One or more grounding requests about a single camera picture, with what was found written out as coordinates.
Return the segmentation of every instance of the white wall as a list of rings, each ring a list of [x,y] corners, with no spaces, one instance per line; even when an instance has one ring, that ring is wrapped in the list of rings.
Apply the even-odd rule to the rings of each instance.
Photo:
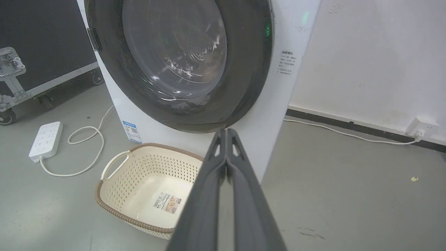
[[[323,0],[290,109],[446,145],[446,1]]]

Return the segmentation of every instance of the washing machine door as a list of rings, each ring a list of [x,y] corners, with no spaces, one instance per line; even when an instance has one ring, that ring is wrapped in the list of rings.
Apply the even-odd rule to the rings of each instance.
[[[86,0],[93,46],[123,93],[166,126],[211,132],[254,105],[272,56],[267,0]]]

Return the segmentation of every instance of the concrete floor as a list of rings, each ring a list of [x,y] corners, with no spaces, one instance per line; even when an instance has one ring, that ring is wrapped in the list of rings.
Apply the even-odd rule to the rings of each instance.
[[[100,146],[99,137],[74,146],[66,139],[79,127],[99,125],[112,105],[105,85],[71,81],[51,95],[53,110],[31,100],[16,108],[16,124],[0,128],[2,250],[164,250],[167,241],[118,220],[93,198],[108,160],[136,145],[115,112],[102,130],[99,162],[87,173],[52,177],[28,158],[39,126],[54,121],[64,129],[58,154],[46,160],[53,172],[82,170]],[[262,187],[289,250],[446,250],[445,180],[445,154],[285,122]],[[229,239],[222,250],[232,246],[230,199],[222,197],[220,237]]]

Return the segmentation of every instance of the baseboard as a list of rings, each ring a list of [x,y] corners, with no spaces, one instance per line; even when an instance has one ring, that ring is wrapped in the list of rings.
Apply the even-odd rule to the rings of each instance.
[[[324,123],[327,125],[337,126],[382,138],[387,138],[398,142],[410,142],[413,140],[412,137],[404,135],[405,131],[399,131],[392,128],[365,123],[362,121],[355,121],[348,118],[322,113],[319,111],[314,111],[302,107],[289,105],[286,115],[314,122]],[[442,140],[437,140],[437,139],[430,139],[429,141],[422,140],[420,142],[414,143],[413,145],[446,153],[446,146],[445,146],[446,142]]]

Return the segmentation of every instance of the basket handle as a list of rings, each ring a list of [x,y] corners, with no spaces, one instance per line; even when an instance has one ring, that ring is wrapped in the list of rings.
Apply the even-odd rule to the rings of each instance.
[[[125,158],[125,160],[118,166],[118,168],[109,177],[106,177],[107,172],[110,169],[110,167],[113,165],[113,163],[116,162],[119,158],[121,158],[124,155],[127,155],[127,158]],[[101,180],[103,180],[103,181],[109,180],[121,168],[121,166],[127,162],[128,158],[130,158],[130,151],[125,151],[125,152],[119,153],[118,155],[113,157],[108,162],[108,164],[105,166],[104,171],[102,171]]]

